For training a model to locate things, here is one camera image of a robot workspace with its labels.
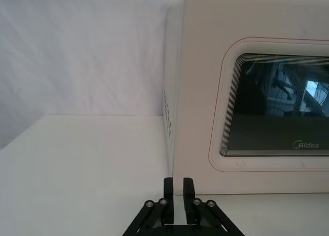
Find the microwave side panel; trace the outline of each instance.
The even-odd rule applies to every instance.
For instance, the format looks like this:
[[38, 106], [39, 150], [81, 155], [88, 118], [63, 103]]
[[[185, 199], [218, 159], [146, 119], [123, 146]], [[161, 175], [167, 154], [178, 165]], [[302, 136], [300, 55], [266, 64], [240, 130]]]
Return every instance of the microwave side panel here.
[[173, 174], [177, 101], [180, 73], [180, 53], [182, 43], [185, 0], [174, 4], [167, 13], [166, 44], [163, 77], [163, 120], [166, 132], [167, 154], [170, 175]]

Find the white wall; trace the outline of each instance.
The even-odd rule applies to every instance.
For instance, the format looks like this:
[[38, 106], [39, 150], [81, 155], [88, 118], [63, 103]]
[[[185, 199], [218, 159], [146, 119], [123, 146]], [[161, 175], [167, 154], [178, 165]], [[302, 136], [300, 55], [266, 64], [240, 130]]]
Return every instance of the white wall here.
[[44, 114], [161, 115], [176, 0], [0, 0], [0, 148]]

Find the midea logo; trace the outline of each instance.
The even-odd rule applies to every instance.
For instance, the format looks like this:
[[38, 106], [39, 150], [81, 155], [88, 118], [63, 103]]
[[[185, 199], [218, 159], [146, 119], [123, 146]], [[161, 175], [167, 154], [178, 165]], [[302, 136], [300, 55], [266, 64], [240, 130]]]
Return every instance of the midea logo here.
[[319, 147], [318, 143], [313, 142], [303, 142], [302, 140], [297, 140], [293, 143], [293, 148], [298, 149], [317, 149]]

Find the white microwave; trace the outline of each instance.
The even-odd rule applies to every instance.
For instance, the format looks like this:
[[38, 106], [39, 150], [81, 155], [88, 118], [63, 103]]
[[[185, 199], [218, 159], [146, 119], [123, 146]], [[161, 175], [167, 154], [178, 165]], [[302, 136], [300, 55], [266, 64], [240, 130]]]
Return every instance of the white microwave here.
[[181, 0], [163, 118], [176, 194], [329, 192], [329, 0]]

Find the screw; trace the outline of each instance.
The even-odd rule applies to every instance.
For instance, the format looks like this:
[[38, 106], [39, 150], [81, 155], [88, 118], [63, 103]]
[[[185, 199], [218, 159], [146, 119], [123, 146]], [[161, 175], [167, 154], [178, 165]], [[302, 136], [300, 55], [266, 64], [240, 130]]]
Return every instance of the screw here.
[[195, 205], [199, 205], [199, 204], [201, 203], [201, 201], [200, 201], [199, 199], [195, 199], [195, 200], [193, 201], [193, 203], [194, 203]]
[[161, 199], [160, 200], [160, 204], [162, 204], [162, 205], [166, 205], [168, 202], [167, 202], [167, 200], [165, 200], [165, 199]]
[[146, 203], [146, 207], [152, 207], [152, 206], [153, 206], [153, 202], [148, 201], [148, 202]]
[[208, 204], [209, 207], [214, 207], [215, 206], [215, 203], [213, 201], [209, 201], [207, 204]]

